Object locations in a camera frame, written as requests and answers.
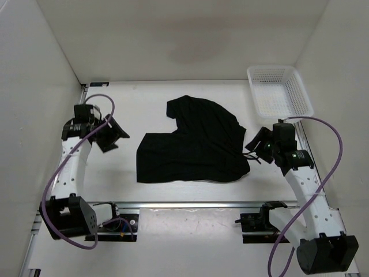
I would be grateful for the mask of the black shorts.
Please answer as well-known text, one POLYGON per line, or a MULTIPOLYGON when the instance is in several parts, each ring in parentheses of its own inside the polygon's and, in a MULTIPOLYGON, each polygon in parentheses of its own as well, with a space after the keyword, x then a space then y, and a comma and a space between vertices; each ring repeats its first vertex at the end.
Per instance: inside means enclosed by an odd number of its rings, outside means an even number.
POLYGON ((237 181, 250 171, 246 128, 221 105, 188 95, 167 102, 171 133, 146 133, 136 153, 139 183, 237 181))

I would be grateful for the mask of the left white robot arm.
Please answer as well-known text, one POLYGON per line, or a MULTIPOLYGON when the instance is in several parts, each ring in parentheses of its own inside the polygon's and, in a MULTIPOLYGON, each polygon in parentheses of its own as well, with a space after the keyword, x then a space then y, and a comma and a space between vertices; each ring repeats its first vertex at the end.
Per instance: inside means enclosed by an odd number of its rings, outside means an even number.
POLYGON ((40 214, 54 240, 72 243, 74 237, 98 238, 100 228, 114 231, 123 224, 115 203, 88 204, 82 197, 86 163, 93 144, 104 153, 117 149, 116 141, 129 135, 111 114, 76 112, 62 130, 62 160, 46 186, 40 214))

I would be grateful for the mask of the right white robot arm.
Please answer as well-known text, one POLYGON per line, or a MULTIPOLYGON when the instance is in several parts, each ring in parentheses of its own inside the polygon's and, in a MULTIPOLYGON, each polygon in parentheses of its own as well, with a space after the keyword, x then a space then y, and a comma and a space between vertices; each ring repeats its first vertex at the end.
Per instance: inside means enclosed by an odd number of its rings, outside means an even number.
POLYGON ((280 232, 276 241, 285 238, 293 245, 306 275, 347 271, 358 241, 335 221, 310 154, 298 149, 295 127, 291 123, 276 123, 272 130, 262 127, 246 149, 281 169, 300 207, 292 214, 281 201, 265 203, 259 225, 267 231, 276 228, 280 232))

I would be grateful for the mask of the white plastic basket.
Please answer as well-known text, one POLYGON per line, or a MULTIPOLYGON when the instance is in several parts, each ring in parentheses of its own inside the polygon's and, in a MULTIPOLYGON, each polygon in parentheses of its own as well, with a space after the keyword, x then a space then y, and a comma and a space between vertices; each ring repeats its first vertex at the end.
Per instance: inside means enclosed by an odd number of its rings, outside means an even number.
POLYGON ((294 67, 250 66, 247 77, 260 123, 269 125, 278 119, 314 115, 302 78, 294 67))

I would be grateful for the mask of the dark label sticker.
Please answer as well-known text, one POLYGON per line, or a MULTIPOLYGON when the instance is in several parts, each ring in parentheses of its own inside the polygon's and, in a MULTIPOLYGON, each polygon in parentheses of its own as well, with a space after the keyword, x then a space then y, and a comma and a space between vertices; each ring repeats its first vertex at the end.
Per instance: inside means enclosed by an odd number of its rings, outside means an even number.
POLYGON ((92 82, 89 84, 90 87, 108 87, 109 82, 92 82))

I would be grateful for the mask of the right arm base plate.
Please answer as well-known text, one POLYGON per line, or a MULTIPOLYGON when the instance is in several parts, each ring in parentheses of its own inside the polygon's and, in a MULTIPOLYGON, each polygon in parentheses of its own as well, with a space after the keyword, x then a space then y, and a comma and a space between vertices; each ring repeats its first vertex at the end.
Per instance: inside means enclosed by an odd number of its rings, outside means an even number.
POLYGON ((260 212, 240 214, 234 223, 242 229, 243 244, 273 244, 280 234, 260 212))

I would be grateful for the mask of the aluminium front rail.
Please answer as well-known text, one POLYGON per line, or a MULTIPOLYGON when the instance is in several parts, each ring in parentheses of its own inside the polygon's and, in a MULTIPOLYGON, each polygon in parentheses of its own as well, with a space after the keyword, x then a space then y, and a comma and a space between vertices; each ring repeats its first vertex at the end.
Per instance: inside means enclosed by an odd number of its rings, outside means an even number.
POLYGON ((265 201, 114 201, 121 209, 258 208, 265 201))

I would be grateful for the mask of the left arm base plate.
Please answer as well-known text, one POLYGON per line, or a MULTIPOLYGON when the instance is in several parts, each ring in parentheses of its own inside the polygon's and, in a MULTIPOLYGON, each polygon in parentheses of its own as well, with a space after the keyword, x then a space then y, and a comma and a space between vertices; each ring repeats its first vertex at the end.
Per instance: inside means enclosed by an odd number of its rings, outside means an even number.
POLYGON ((99 242, 136 242, 138 237, 139 213, 123 213, 119 219, 98 228, 99 242))

